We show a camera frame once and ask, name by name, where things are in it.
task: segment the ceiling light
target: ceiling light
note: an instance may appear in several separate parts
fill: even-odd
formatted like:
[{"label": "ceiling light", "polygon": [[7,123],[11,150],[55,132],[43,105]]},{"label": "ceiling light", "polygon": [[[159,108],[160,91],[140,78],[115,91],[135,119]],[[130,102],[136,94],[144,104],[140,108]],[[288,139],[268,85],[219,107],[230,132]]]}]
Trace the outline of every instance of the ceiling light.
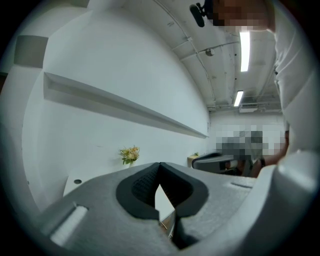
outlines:
[{"label": "ceiling light", "polygon": [[250,59],[250,32],[240,32],[241,72],[247,72]]},{"label": "ceiling light", "polygon": [[234,103],[235,107],[238,107],[240,105],[240,102],[241,102],[241,99],[242,99],[243,95],[244,95],[244,91],[243,90],[239,90],[238,94],[236,96],[236,99],[235,99],[235,103]]}]

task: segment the white shirt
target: white shirt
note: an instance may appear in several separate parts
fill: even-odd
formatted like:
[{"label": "white shirt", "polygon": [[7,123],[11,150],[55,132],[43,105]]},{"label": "white shirt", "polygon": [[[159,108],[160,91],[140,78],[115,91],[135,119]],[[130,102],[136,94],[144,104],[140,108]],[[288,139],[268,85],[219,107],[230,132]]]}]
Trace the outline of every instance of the white shirt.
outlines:
[{"label": "white shirt", "polygon": [[282,112],[290,125],[291,148],[316,149],[320,146],[320,79],[318,61],[297,24],[275,7],[275,51]]}]

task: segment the ceiling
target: ceiling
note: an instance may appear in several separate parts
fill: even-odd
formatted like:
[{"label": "ceiling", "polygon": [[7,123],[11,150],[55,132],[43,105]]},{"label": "ceiling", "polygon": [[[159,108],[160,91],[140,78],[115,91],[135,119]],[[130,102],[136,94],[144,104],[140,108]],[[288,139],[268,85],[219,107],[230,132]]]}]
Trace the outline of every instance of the ceiling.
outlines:
[{"label": "ceiling", "polygon": [[[210,111],[233,108],[240,90],[244,91],[241,103],[259,102],[262,109],[280,110],[274,83],[274,36],[267,31],[250,33],[249,69],[240,72],[239,34],[222,31],[209,22],[200,28],[190,13],[190,5],[204,1],[104,0],[103,3],[107,2],[106,8],[122,6],[165,41],[189,71]],[[97,6],[101,10],[101,3],[102,0],[90,0],[92,9]],[[195,55],[196,51],[212,47],[216,47],[214,56]]]}]

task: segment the small vase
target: small vase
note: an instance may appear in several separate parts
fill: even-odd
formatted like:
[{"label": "small vase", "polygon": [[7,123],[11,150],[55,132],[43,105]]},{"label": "small vase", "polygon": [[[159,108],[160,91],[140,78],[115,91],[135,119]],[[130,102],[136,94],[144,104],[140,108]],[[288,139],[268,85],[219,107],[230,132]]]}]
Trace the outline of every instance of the small vase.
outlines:
[{"label": "small vase", "polygon": [[136,161],[133,161],[129,164],[129,168],[134,167],[136,165]]}]

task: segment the yellow flowers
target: yellow flowers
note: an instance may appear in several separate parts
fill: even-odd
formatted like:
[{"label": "yellow flowers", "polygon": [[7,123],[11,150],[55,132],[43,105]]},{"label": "yellow flowers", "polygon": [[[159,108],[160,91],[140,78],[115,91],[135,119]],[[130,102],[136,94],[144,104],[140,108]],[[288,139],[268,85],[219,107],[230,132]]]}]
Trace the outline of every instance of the yellow flowers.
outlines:
[{"label": "yellow flowers", "polygon": [[140,148],[133,146],[130,148],[125,148],[120,150],[120,156],[122,156],[123,164],[130,164],[139,158]]}]

